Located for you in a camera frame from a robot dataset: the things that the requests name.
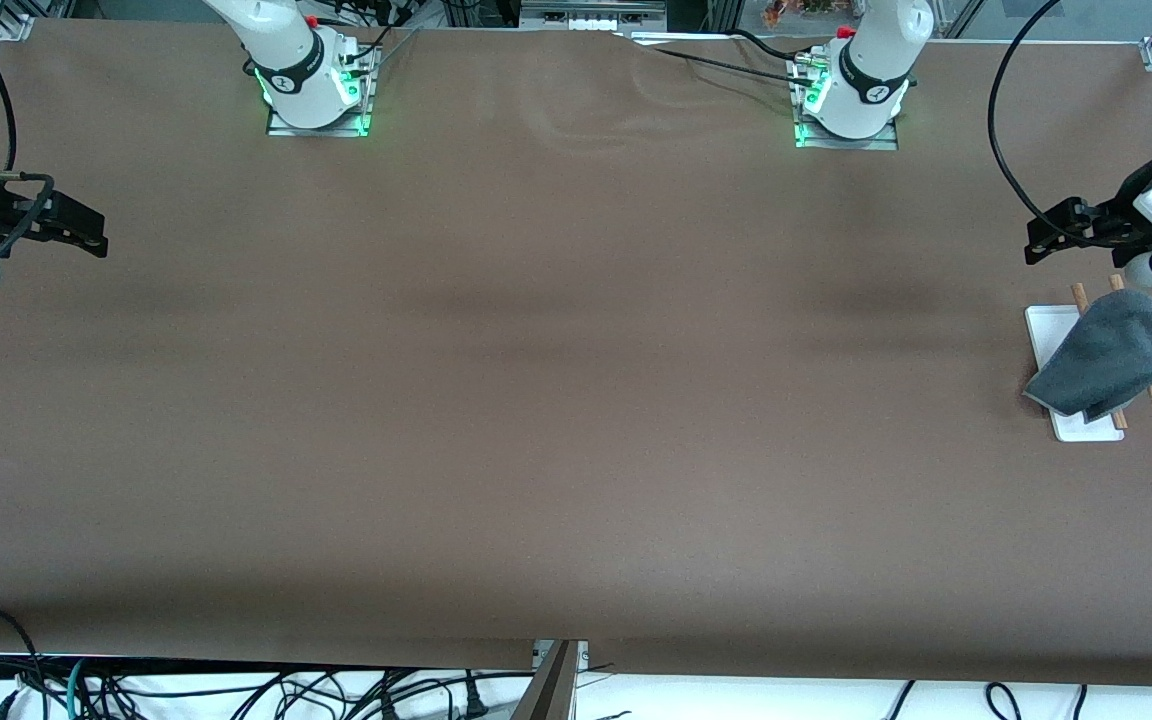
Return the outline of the grey and pink towel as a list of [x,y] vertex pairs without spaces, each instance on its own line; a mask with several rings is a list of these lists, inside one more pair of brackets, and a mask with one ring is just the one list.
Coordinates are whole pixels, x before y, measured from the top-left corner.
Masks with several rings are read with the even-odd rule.
[[1096,300],[1024,395],[1062,416],[1087,420],[1116,414],[1152,386],[1152,296],[1116,290]]

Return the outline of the white rack with wooden bars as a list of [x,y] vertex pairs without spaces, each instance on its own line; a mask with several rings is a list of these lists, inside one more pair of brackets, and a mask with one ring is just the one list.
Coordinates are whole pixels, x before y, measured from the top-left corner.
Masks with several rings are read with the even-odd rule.
[[[1087,288],[1082,282],[1070,286],[1070,300],[1069,304],[1025,306],[1026,336],[1038,369],[1046,366],[1059,346],[1064,342],[1064,338],[1068,338],[1076,319],[1091,305]],[[1149,397],[1149,409],[1152,411],[1152,384],[1144,396]],[[1049,407],[1044,409],[1044,414],[1049,419],[1053,437],[1062,444],[1119,442],[1126,439],[1126,430],[1130,427],[1124,409],[1096,420],[1089,420],[1085,414],[1056,414]]]

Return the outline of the orange background object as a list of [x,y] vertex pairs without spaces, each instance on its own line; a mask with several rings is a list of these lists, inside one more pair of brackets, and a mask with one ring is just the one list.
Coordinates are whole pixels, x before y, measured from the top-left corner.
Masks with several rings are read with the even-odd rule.
[[760,18],[763,26],[780,26],[786,18],[806,17],[835,10],[835,0],[765,0]]

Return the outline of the white power strip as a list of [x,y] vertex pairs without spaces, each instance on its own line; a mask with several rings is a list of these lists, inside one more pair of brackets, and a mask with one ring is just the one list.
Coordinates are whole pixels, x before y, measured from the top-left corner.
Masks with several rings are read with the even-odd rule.
[[518,0],[521,29],[666,32],[666,0]]

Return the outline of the brown table cover sheet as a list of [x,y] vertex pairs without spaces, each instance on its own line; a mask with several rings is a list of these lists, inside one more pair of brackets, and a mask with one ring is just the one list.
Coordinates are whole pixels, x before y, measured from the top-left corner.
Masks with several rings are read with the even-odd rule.
[[0,278],[0,609],[54,653],[1152,685],[1152,411],[1064,445],[986,138],[932,44],[896,151],[613,35],[439,29],[365,138],[275,138],[227,26],[0,51],[109,255]]

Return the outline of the small metal bracket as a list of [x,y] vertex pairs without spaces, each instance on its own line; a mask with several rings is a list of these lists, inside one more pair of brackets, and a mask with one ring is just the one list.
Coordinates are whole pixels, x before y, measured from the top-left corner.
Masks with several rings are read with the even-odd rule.
[[[558,647],[559,641],[556,639],[536,639],[532,642],[531,652],[531,667],[532,670],[539,670],[541,665],[547,660],[550,655],[550,650]],[[586,641],[573,641],[573,647],[576,647],[577,660],[576,660],[576,673],[585,673],[589,669],[589,647]]]

